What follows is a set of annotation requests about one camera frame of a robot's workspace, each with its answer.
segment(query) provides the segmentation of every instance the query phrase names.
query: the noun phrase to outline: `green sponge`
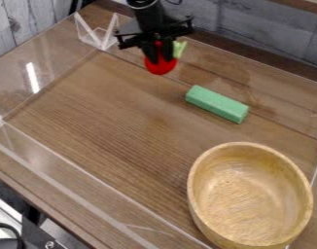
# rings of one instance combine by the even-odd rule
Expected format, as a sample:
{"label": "green sponge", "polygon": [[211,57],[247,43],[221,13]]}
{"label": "green sponge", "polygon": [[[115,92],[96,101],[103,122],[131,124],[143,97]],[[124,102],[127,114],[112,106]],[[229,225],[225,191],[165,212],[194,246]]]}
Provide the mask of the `green sponge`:
{"label": "green sponge", "polygon": [[191,87],[186,101],[237,124],[242,123],[249,113],[247,105],[201,86]]}

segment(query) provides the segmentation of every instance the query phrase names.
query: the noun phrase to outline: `bowl rim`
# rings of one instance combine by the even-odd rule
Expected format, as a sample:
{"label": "bowl rim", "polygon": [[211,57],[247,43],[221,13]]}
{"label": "bowl rim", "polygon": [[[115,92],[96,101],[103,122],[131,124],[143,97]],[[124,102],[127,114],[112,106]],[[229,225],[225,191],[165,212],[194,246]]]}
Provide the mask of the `bowl rim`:
{"label": "bowl rim", "polygon": [[[269,153],[272,153],[276,157],[281,158],[290,166],[292,170],[296,172],[298,179],[301,180],[302,186],[305,188],[306,191],[306,200],[308,200],[308,205],[306,205],[306,211],[304,213],[302,219],[298,222],[293,232],[290,232],[288,235],[285,235],[281,239],[273,241],[272,243],[263,243],[263,242],[253,242],[249,241],[246,239],[238,239],[231,240],[229,237],[226,237],[226,234],[221,234],[219,232],[215,231],[215,229],[213,228],[213,226],[207,223],[205,215],[198,207],[198,203],[197,203],[197,199],[195,199],[195,195],[194,195],[194,175],[198,171],[198,168],[201,166],[201,161],[215,151],[226,148],[226,147],[239,147],[239,146],[249,146],[253,147],[255,149],[261,149],[267,151]],[[210,148],[207,151],[205,151],[202,153],[202,155],[198,157],[198,159],[195,160],[190,173],[189,173],[189,179],[187,179],[187,197],[189,197],[189,204],[190,204],[190,208],[193,208],[194,213],[197,214],[198,218],[201,219],[202,223],[205,224],[205,226],[218,235],[221,236],[225,240],[229,240],[239,245],[243,246],[250,246],[250,247],[255,247],[255,246],[276,246],[276,245],[281,245],[285,244],[288,242],[290,242],[292,240],[294,240],[294,238],[300,235],[300,233],[302,232],[302,230],[305,229],[310,217],[312,217],[312,213],[313,213],[313,193],[312,193],[312,187],[309,184],[309,181],[301,171],[301,169],[298,168],[298,166],[294,164],[294,162],[284,155],[281,154],[278,151],[276,151],[274,149],[272,149],[267,146],[263,146],[261,144],[255,144],[251,142],[230,142],[230,143],[225,143],[221,144],[213,148]]]}

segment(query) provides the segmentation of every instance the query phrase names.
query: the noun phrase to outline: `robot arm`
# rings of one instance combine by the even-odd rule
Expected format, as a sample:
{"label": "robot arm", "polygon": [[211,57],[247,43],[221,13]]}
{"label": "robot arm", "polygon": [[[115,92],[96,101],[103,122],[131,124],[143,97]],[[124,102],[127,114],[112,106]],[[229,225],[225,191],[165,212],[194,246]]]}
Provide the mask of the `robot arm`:
{"label": "robot arm", "polygon": [[[118,38],[119,48],[138,47],[146,56],[146,66],[152,73],[163,74],[173,69],[177,61],[174,58],[174,41],[177,37],[194,31],[193,17],[177,13],[170,15],[160,0],[127,0],[134,10],[135,19],[124,24],[114,33]],[[171,68],[160,72],[151,70],[155,67]]]}

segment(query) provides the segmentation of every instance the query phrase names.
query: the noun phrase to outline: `wooden bowl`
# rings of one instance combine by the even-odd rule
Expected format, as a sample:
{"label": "wooden bowl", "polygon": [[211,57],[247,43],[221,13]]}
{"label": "wooden bowl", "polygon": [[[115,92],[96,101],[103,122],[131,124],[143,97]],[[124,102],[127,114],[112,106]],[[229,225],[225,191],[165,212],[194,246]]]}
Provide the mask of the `wooden bowl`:
{"label": "wooden bowl", "polygon": [[298,167],[251,143],[223,144],[202,154],[187,195],[197,226],[223,249],[282,249],[312,216],[312,190]]}

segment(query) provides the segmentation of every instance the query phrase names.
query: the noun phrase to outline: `red object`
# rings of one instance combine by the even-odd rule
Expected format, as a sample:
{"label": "red object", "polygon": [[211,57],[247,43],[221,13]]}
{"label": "red object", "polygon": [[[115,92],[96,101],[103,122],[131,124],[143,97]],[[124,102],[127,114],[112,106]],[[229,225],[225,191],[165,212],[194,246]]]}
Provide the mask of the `red object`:
{"label": "red object", "polygon": [[163,58],[162,52],[160,52],[162,42],[156,41],[155,45],[158,48],[158,64],[152,64],[147,57],[144,58],[144,64],[146,64],[148,71],[152,74],[163,75],[175,68],[178,60],[173,58],[170,61],[166,61]]}

